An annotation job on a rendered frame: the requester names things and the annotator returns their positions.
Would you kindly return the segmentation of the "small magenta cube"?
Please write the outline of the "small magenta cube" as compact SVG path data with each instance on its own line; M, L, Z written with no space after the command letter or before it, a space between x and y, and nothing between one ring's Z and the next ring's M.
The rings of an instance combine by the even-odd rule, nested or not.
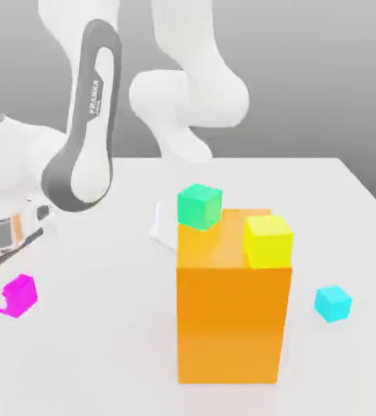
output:
M7 308L0 313L12 318L19 318L38 299L34 278L23 274L6 284L0 293L4 293L7 299Z

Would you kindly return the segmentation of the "small green cube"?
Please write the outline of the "small green cube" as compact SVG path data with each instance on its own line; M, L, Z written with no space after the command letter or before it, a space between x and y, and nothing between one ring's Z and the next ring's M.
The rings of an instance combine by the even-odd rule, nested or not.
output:
M222 217L223 191L193 184L177 196L178 223L200 231L209 230Z

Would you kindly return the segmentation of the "small yellow cube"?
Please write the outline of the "small yellow cube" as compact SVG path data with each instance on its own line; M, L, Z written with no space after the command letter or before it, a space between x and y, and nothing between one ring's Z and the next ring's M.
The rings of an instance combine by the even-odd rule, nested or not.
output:
M244 221L244 252L253 269L290 267L293 239L282 215L253 215Z

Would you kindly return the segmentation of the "small cyan cube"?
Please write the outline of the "small cyan cube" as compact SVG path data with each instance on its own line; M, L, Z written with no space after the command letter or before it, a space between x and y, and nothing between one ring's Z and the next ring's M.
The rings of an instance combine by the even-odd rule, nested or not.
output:
M352 297L340 286L319 288L316 292L314 309L327 323L347 319L352 307Z

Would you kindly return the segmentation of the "large orange box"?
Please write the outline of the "large orange box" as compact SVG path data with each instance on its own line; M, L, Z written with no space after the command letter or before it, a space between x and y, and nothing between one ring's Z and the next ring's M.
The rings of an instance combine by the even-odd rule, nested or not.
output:
M243 248L246 218L270 214L225 209L208 231L178 226L179 383L276 383L292 270L253 269Z

